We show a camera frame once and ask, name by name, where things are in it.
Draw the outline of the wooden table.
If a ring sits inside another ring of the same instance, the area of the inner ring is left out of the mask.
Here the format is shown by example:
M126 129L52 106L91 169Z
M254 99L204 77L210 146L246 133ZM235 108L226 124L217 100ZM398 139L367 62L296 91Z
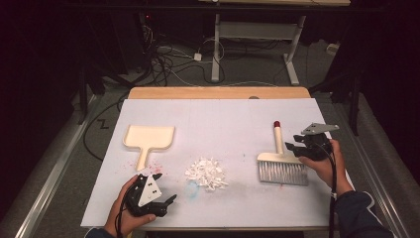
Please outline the wooden table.
M181 195L163 231L303 231L328 227L329 189L306 168L309 184L261 182L257 157L274 153L273 122L283 143L323 117L317 102L297 87L136 87L131 116L141 124L175 128L173 144L158 155L168 173L163 185ZM199 157L212 157L223 170L224 189L205 191L183 175Z

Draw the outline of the person's right hand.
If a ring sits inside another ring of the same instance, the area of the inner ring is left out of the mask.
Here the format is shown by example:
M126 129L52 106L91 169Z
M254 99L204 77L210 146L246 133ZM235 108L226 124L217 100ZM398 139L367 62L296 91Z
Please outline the person's right hand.
M349 183L346 174L345 159L341 152L340 144L337 140L330 140L333 147L332 158L335 160L336 165L336 193L338 196L343 193L353 190L352 185ZM306 157L300 157L299 161L310 169L314 170L318 177L329 187L333 187L333 169L329 160L315 162Z

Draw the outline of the pile of white paper scraps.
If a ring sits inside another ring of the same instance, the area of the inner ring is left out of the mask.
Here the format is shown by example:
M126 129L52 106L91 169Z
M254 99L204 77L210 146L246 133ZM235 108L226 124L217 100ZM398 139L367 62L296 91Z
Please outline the pile of white paper scraps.
M229 184L225 181L225 171L217 160L200 158L195 161L186 171L187 180L194 181L198 186L207 191L218 188L224 189Z

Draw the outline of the aluminium floor rail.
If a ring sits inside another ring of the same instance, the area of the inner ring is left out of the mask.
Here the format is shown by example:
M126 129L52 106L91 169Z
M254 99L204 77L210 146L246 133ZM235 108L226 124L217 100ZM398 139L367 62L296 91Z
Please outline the aluminium floor rail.
M363 147L362 141L358 136L354 135L353 130L349 126L345 107L340 104L335 104L334 108L339 117L340 128L344 131L346 137L350 139L351 144L357 151L357 162L375 198L375 203L380 208L380 214L398 238L409 238L409 233L398 214L395 203L385 190L384 183L375 171L368 157L368 153Z
M14 238L33 238L67 170L73 150L87 128L94 111L98 108L101 99L101 96L92 95L87 104L87 113L81 121L71 127L70 135L61 147L61 152L56 157L49 176Z

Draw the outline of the black metal stand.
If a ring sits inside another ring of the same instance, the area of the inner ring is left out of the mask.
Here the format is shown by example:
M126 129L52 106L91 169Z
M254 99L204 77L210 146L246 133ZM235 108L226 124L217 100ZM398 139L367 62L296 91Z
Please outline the black metal stand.
M330 92L331 100L334 103L348 102L350 106L348 123L353 134L358 136L360 89L360 71L354 66L349 66L338 74L327 76L323 82L310 87L309 93L313 94L315 92Z
M83 65L78 74L80 116L78 124L81 125L88 113L87 88L94 95L103 95L105 86L99 69L95 65Z

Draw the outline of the white foam board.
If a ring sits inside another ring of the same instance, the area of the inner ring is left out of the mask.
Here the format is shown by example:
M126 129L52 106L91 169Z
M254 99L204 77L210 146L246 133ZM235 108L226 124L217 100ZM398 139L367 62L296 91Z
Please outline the white foam board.
M265 183L257 156L275 150L273 124L292 141L323 122L313 98L140 100L124 102L81 224L105 223L121 186L136 174L138 151L123 143L131 125L171 126L171 146L152 152L144 170L159 173L162 198L175 198L150 230L325 228L330 189L314 172L306 186Z

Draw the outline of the white metal desk frame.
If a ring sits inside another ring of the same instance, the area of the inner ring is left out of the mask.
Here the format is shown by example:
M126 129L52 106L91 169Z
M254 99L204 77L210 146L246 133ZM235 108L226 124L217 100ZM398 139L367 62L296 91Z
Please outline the white metal desk frame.
M349 7L351 0L200 0L210 2L215 7L227 7L229 4L237 7L257 7L262 5L270 10L275 7L298 7L309 9L312 7L332 8ZM248 40L275 40L291 41L289 52L282 55L285 69L288 73L290 83L298 85L299 80L293 65L293 58L297 49L298 41L306 21L306 14L300 14L294 23L266 23L257 20L232 20L225 21L220 13L215 14L214 22L214 42L211 81L220 82L221 64L220 61L224 54L224 47L221 39L248 39Z

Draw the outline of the person's left hand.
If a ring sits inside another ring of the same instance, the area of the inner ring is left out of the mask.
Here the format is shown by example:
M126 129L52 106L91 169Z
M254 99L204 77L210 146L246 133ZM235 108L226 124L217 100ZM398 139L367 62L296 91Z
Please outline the person's left hand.
M130 178L121 188L117 198L113 202L107 221L103 228L114 233L118 237L117 227L120 227L120 233L127 236L134 229L151 223L157 219L154 214L147 214L141 217L132 216L127 210L121 211L120 208L124 204L123 198L128 188L137 180L137 175Z

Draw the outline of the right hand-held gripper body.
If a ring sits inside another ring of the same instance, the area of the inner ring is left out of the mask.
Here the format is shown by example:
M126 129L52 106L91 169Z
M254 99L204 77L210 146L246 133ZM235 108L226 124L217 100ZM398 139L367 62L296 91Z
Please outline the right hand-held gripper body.
M306 157L312 161L322 161L327 159L333 152L330 139L326 136L326 132L339 130L338 125L328 125L320 123L312 123L301 131L302 136L306 137L304 147L298 147L293 152L296 157Z

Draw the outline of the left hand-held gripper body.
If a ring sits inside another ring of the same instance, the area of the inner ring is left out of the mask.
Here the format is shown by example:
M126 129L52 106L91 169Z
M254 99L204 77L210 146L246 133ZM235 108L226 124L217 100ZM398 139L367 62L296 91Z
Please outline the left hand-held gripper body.
M168 204L156 202L161 197L161 191L158 188L157 180L153 175L138 175L137 180L129 187L125 205L129 212L140 217L146 214L154 214L157 217L164 217L167 214Z

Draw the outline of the cream hand brush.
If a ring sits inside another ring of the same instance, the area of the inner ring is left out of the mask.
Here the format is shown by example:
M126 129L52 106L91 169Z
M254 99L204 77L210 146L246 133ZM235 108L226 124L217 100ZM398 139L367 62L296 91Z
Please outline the cream hand brush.
M292 153L284 151L284 143L279 121L273 122L274 153L260 153L257 157L261 182L290 185L309 184L305 166Z

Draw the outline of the cream plastic dustpan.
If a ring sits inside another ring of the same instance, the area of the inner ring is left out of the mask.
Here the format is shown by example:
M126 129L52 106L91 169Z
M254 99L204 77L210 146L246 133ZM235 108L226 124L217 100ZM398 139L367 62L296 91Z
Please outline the cream plastic dustpan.
M146 167L150 151L165 150L170 147L174 127L136 126L130 125L123 139L123 144L131 149L139 149L136 170L139 172Z

